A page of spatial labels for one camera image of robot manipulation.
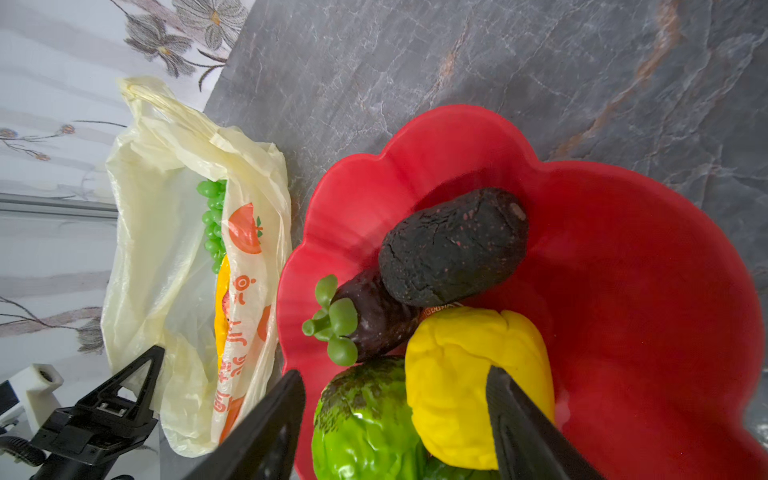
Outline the pale yellow printed plastic bag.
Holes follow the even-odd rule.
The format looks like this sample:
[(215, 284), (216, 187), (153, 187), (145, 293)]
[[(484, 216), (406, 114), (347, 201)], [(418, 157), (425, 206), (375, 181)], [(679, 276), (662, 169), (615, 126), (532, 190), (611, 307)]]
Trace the pale yellow printed plastic bag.
[[(276, 300), (291, 254), (283, 153), (221, 127), (152, 77), (119, 83), (133, 120), (106, 162), (118, 209), (117, 249), (101, 319), (113, 370), (165, 349), (152, 399), (172, 450), (216, 449), (265, 396), (278, 346)], [(226, 180), (222, 237), (230, 265), (221, 365), (217, 274), (204, 248), (204, 180)]]

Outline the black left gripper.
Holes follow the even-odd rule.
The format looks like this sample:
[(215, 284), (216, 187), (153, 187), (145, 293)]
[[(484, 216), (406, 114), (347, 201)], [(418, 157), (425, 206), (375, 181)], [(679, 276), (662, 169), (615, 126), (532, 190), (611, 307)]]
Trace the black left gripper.
[(32, 439), (48, 454), (35, 479), (104, 479), (117, 460), (155, 429), (151, 401), (165, 349), (150, 347), (81, 398), (55, 410)]

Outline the yellow fake lemon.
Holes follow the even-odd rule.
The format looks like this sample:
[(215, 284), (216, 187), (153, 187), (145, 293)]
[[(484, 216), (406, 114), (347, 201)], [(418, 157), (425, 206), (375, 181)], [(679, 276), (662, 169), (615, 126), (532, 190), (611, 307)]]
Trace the yellow fake lemon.
[(408, 342), (406, 394), (428, 452), (452, 467), (498, 467), (486, 384), (506, 371), (549, 421), (555, 393), (545, 342), (525, 316), (451, 307), (426, 318)]

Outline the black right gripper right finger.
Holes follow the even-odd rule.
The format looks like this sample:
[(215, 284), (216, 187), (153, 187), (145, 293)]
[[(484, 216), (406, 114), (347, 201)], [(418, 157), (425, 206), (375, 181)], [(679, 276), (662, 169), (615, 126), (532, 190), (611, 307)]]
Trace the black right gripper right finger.
[(600, 479), (514, 379), (493, 366), (486, 400), (502, 479)]

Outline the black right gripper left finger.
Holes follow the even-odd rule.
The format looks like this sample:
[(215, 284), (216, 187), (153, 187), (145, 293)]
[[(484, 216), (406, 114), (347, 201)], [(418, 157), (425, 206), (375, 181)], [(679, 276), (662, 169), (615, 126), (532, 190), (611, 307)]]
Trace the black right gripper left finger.
[(300, 373), (290, 370), (189, 479), (267, 479), (291, 476), (306, 405)]

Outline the dark fake avocado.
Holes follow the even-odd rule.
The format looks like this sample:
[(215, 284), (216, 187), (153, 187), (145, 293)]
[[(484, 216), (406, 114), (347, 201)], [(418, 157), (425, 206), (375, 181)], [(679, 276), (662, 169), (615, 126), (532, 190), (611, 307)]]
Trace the dark fake avocado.
[(505, 282), (527, 253), (529, 217), (517, 197), (481, 188), (418, 211), (385, 236), (378, 255), (396, 300), (436, 307)]

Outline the green fake lime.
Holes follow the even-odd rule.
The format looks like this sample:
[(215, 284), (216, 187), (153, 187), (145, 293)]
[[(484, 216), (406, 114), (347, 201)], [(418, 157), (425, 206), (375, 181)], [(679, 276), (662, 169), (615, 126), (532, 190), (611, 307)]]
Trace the green fake lime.
[(499, 480), (497, 470), (475, 470), (448, 465), (431, 457), (425, 466), (423, 480)]

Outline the red flower-shaped plastic plate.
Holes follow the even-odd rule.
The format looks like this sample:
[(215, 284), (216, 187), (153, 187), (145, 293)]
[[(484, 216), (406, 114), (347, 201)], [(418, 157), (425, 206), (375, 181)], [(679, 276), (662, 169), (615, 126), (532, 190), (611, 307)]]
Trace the red flower-shaped plastic plate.
[(766, 451), (743, 425), (762, 370), (763, 317), (724, 233), (638, 173), (541, 162), (512, 123), (469, 105), (416, 117), (377, 155), (339, 160), (310, 200), (277, 300), (285, 366), (306, 386), (299, 477), (314, 475), (314, 410), (339, 372), (301, 331), (316, 282), (349, 279), (411, 213), (483, 187), (516, 195), (530, 234), (515, 274), (473, 304), (535, 323), (574, 447), (609, 479), (765, 478)]

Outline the bright green bumpy fake fruit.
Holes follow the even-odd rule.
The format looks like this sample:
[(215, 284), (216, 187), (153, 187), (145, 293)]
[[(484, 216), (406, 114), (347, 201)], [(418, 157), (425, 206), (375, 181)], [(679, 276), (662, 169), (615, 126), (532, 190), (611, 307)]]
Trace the bright green bumpy fake fruit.
[(380, 357), (335, 376), (315, 410), (311, 452), (319, 479), (421, 479), (429, 454), (412, 423), (405, 361)]

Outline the dark purple fake mangosteen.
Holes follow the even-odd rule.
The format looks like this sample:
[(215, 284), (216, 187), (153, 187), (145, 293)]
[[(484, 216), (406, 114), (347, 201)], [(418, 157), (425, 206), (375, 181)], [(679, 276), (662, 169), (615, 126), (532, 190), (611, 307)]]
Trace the dark purple fake mangosteen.
[(302, 332), (326, 344), (329, 359), (343, 367), (383, 356), (416, 331), (422, 309), (396, 300), (376, 267), (339, 284), (334, 275), (315, 286), (320, 309)]

